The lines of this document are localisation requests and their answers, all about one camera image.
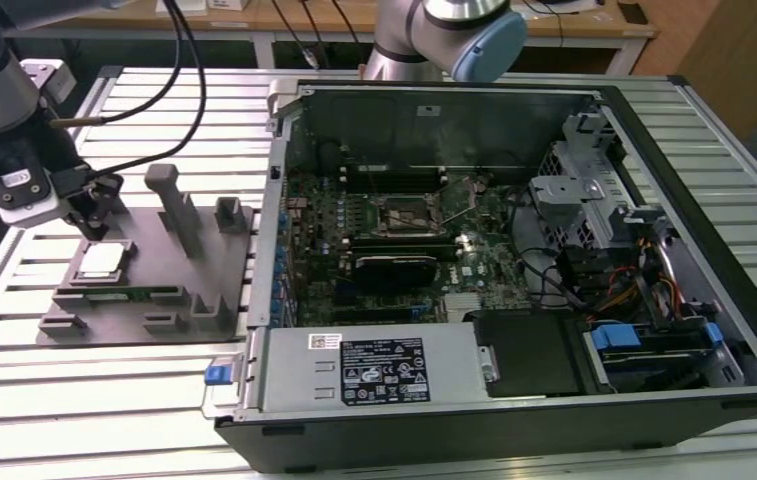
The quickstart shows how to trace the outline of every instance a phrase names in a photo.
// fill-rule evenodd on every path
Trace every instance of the motherboard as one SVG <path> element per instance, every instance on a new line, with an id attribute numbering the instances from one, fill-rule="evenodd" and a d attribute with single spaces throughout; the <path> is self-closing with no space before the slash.
<path id="1" fill-rule="evenodd" d="M 437 168 L 290 172 L 297 326 L 461 321 L 529 307 L 508 187 L 492 178 Z"/>

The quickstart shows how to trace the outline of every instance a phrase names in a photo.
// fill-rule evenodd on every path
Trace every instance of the power supply label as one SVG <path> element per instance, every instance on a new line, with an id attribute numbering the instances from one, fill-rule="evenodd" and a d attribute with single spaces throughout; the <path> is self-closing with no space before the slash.
<path id="1" fill-rule="evenodd" d="M 432 400 L 422 338 L 342 342 L 340 357 L 348 406 Z"/>

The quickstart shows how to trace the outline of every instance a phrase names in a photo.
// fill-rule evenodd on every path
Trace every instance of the white sticker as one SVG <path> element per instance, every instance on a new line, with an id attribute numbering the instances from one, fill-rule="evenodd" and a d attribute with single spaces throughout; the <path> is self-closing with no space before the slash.
<path id="1" fill-rule="evenodd" d="M 310 350 L 340 350 L 342 333 L 312 333 L 308 347 Z"/>
<path id="2" fill-rule="evenodd" d="M 418 117 L 440 117 L 441 116 L 441 107 L 437 105 L 420 105 L 417 107 L 417 116 Z"/>

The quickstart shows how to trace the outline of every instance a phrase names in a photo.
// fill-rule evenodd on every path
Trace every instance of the slotted metal table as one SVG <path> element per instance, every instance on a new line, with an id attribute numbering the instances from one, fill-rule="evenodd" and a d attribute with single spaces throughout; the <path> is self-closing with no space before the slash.
<path id="1" fill-rule="evenodd" d="M 119 112 L 161 88 L 167 69 L 103 70 L 79 112 Z M 209 113 L 195 140 L 170 161 L 198 205 L 238 194 L 260 208 L 270 146 L 269 83 L 276 78 L 354 78 L 354 72 L 211 70 Z M 711 220 L 757 284 L 757 162 L 689 87 L 659 77 L 509 75 L 502 82 L 617 85 L 640 114 Z M 194 118 L 197 72 L 185 70 L 169 97 L 123 122 L 75 132 L 94 168 L 158 153 Z M 636 164 L 646 199 L 653 191 Z M 127 205 L 151 205 L 145 167 L 126 172 Z M 254 218 L 254 229 L 261 213 Z M 226 446 L 202 414 L 203 371 L 241 343 L 49 349 L 37 345 L 50 305 L 79 243 L 53 222 L 11 229 L 0 245 L 0 478 L 265 478 Z M 253 262 L 249 262 L 248 278 Z M 250 298 L 245 285 L 244 304 Z M 757 420 L 725 426 L 673 448 L 329 472 L 353 480 L 549 478 L 756 478 Z"/>

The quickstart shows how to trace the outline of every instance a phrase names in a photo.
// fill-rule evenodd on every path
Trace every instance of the cpu socket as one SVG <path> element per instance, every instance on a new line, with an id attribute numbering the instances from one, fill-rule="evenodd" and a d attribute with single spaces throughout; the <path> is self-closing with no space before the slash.
<path id="1" fill-rule="evenodd" d="M 374 201 L 378 225 L 373 233 L 385 237 L 433 237 L 445 232 L 434 195 L 394 195 Z"/>

